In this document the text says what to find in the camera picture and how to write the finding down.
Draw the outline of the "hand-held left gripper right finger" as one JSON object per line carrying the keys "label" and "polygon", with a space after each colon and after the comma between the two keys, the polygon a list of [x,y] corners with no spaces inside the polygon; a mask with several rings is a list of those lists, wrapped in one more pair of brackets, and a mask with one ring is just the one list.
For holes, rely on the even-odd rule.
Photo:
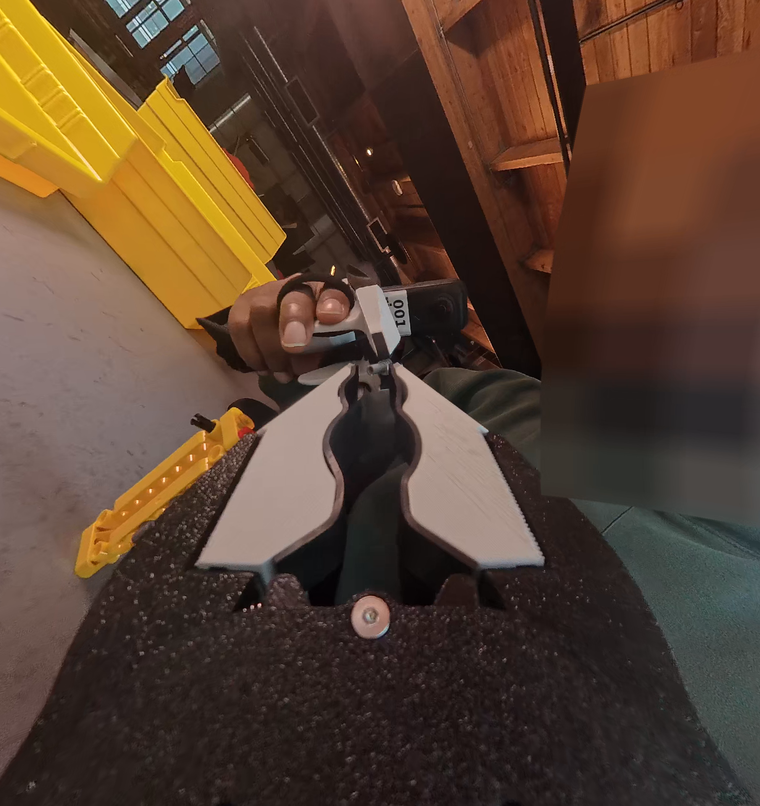
{"label": "hand-held left gripper right finger", "polygon": [[469,572],[542,568],[545,557],[490,447],[488,430],[393,364],[413,457],[401,482],[406,524]]}

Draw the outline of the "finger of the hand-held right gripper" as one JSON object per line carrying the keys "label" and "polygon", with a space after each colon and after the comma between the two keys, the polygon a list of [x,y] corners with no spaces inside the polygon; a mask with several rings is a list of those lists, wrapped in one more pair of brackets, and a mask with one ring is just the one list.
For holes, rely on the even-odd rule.
{"label": "finger of the hand-held right gripper", "polygon": [[375,362],[391,359],[402,337],[383,290],[376,285],[364,286],[356,289],[354,295],[360,309],[359,329],[371,347]]}

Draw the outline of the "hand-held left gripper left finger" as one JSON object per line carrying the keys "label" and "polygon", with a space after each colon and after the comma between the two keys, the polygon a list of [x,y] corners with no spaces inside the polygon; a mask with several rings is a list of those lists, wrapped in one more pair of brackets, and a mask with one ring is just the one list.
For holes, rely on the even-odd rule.
{"label": "hand-held left gripper left finger", "polygon": [[345,365],[256,433],[220,515],[199,554],[203,570],[275,576],[280,565],[335,525],[343,476],[330,438],[349,410]]}

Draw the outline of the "yellow lego beam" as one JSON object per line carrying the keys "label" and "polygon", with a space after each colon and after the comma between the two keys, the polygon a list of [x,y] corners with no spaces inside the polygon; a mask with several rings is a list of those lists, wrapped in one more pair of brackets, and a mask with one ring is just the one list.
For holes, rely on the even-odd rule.
{"label": "yellow lego beam", "polygon": [[200,428],[191,438],[83,530],[73,567],[77,577],[89,578],[115,563],[132,548],[134,535],[143,524],[158,519],[174,498],[240,441],[238,429],[249,427],[256,431],[254,419],[236,407],[219,419],[195,417],[193,423]]}

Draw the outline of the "person's right hand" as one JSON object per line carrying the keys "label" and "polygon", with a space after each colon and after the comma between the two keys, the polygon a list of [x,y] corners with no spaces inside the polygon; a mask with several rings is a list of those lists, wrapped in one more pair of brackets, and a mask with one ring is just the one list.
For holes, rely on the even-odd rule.
{"label": "person's right hand", "polygon": [[340,288],[308,281],[306,291],[283,288],[299,274],[252,288],[233,304],[228,328],[234,348],[262,377],[286,384],[329,363],[323,354],[305,353],[317,323],[335,325],[349,316],[351,302]]}

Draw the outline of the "yellow parts bin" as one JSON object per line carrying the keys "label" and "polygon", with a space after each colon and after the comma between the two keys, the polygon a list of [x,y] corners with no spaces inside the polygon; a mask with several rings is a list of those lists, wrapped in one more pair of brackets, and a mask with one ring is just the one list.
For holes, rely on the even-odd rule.
{"label": "yellow parts bin", "polygon": [[71,205],[184,328],[274,279],[163,139],[91,63],[138,141],[110,183]]}
{"label": "yellow parts bin", "polygon": [[0,2],[0,176],[93,196],[138,136],[81,55],[31,2]]}
{"label": "yellow parts bin", "polygon": [[172,81],[163,78],[137,113],[163,139],[169,156],[184,164],[260,261],[268,264],[285,241],[284,230]]}

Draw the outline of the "person's green sweatshirt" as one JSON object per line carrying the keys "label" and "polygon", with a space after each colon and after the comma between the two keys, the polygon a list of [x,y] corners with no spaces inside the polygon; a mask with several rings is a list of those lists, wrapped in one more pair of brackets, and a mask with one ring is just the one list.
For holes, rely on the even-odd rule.
{"label": "person's green sweatshirt", "polygon": [[[440,368],[425,383],[540,469],[540,382],[506,369]],[[392,549],[403,459],[357,497],[345,558],[324,596],[400,599]],[[572,499],[615,550],[674,653],[702,724],[760,804],[760,529]]]}

